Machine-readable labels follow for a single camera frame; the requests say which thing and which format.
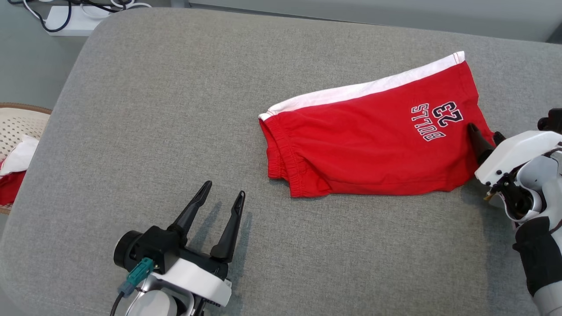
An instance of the gray floor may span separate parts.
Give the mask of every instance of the gray floor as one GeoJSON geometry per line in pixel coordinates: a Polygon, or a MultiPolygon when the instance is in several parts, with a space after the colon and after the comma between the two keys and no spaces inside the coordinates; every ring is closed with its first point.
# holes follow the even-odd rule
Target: gray floor
{"type": "MultiPolygon", "coordinates": [[[[44,14],[48,6],[38,8],[44,14]]],[[[0,0],[0,102],[53,109],[86,38],[52,37],[29,12],[0,0]]],[[[0,236],[7,215],[0,214],[0,236]]],[[[24,316],[0,290],[2,315],[24,316]]]]}
{"type": "MultiPolygon", "coordinates": [[[[0,214],[0,236],[4,231],[4,226],[6,225],[6,220],[8,219],[8,215],[0,214]]],[[[25,316],[23,312],[21,312],[16,305],[12,303],[4,294],[2,288],[0,288],[0,306],[2,307],[2,315],[5,316],[25,316]]]]}

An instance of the gray upholstered surface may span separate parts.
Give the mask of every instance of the gray upholstered surface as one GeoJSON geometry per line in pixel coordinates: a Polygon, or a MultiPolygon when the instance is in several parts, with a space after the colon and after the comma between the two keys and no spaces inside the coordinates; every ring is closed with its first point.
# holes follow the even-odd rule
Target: gray upholstered surface
{"type": "Polygon", "coordinates": [[[510,224],[475,181],[295,200],[266,176],[257,115],[270,105],[459,50],[492,129],[533,129],[560,105],[561,46],[188,9],[111,16],[86,42],[10,215],[2,286],[31,315],[106,315],[126,274],[112,262],[119,237],[167,226],[211,179],[197,249],[210,250],[247,192],[233,297],[213,315],[532,315],[510,224]]]}

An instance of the white cable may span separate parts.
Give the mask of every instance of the white cable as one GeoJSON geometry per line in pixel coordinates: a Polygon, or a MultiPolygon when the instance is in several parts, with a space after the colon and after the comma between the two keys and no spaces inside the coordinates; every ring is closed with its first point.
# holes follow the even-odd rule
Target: white cable
{"type": "MultiPolygon", "coordinates": [[[[111,4],[118,7],[118,8],[123,8],[123,5],[118,4],[114,0],[111,0],[111,4]]],[[[150,4],[135,3],[135,0],[131,0],[131,2],[125,4],[125,9],[132,8],[132,7],[149,7],[149,8],[152,8],[152,6],[150,4]]],[[[84,12],[84,15],[90,17],[91,19],[105,19],[106,17],[109,16],[109,15],[95,15],[95,14],[88,13],[84,9],[84,5],[82,3],[80,4],[80,8],[82,9],[82,12],[84,12]]]]}
{"type": "MultiPolygon", "coordinates": [[[[129,4],[133,4],[133,3],[135,3],[135,0],[131,0],[131,2],[129,2],[129,4]]],[[[118,7],[118,8],[123,8],[122,5],[116,3],[114,0],[111,0],[111,4],[114,5],[114,6],[116,6],[116,7],[118,7]]]]}
{"type": "MultiPolygon", "coordinates": [[[[118,4],[117,2],[115,2],[115,0],[111,0],[111,4],[118,7],[118,8],[123,8],[123,5],[118,4]]],[[[135,0],[131,0],[131,2],[125,4],[125,8],[132,8],[132,7],[148,7],[148,8],[152,8],[152,6],[148,3],[135,3],[135,0]]]]}
{"type": "Polygon", "coordinates": [[[80,8],[82,9],[82,13],[83,13],[85,16],[89,17],[90,19],[105,19],[105,18],[107,17],[107,14],[106,14],[106,15],[97,15],[97,14],[88,13],[88,12],[86,11],[86,9],[84,9],[84,4],[83,4],[83,3],[80,4],[80,8]]]}
{"type": "Polygon", "coordinates": [[[125,7],[128,8],[132,8],[132,7],[147,7],[147,8],[152,8],[152,6],[148,3],[130,3],[130,4],[126,4],[125,7]]]}
{"type": "Polygon", "coordinates": [[[29,7],[27,0],[23,0],[24,1],[24,6],[26,9],[28,9],[29,12],[31,12],[31,14],[33,14],[37,19],[41,18],[37,15],[37,13],[33,12],[33,10],[29,7]]]}

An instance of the red shorts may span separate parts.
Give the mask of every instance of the red shorts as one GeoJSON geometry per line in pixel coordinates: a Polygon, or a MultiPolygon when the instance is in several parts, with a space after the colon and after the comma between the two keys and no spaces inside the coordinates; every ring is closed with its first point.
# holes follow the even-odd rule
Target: red shorts
{"type": "Polygon", "coordinates": [[[488,141],[464,52],[373,82],[291,98],[259,116],[268,176],[292,197],[450,191],[477,163],[467,125],[488,141]]]}

